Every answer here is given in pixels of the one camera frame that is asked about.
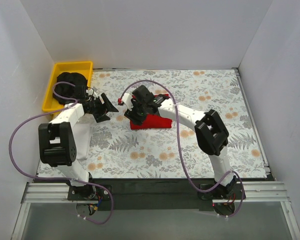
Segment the red t shirt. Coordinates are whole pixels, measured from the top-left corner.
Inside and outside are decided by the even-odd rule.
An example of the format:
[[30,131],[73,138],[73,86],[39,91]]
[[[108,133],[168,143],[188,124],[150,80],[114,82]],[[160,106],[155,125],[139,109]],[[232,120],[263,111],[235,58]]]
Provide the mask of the red t shirt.
[[133,93],[132,97],[139,101],[154,99],[152,104],[155,109],[155,114],[148,115],[142,125],[136,125],[130,121],[130,128],[132,130],[169,129],[172,127],[173,121],[168,118],[164,118],[159,114],[159,107],[162,105],[164,100],[168,100],[170,98],[169,94],[153,95],[152,93],[146,93],[138,96],[136,93]]

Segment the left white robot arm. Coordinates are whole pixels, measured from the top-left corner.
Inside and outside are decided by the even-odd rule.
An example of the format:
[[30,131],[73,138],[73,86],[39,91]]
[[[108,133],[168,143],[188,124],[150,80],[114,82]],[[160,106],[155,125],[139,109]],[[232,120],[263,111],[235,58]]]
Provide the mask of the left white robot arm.
[[70,96],[62,96],[56,92],[58,82],[53,86],[56,97],[66,101],[67,109],[49,123],[38,127],[39,155],[44,164],[61,171],[69,181],[75,194],[85,200],[93,199],[97,194],[96,187],[91,184],[92,175],[77,160],[77,146],[73,135],[73,127],[81,117],[90,114],[97,123],[109,121],[107,113],[117,113],[118,109],[111,103],[105,93],[98,96],[86,85],[74,85]]

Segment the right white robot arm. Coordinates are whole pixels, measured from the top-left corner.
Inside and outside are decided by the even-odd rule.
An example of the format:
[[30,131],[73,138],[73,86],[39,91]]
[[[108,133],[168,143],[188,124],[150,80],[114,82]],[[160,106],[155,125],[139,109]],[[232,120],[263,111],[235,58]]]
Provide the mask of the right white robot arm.
[[124,115],[135,125],[142,125],[149,115],[157,115],[194,131],[200,150],[209,157],[215,182],[213,186],[195,190],[211,198],[227,199],[233,195],[238,177],[228,157],[229,132],[217,111],[191,109],[177,104],[171,93],[154,95],[144,85],[132,93],[124,92],[118,104],[127,107]]

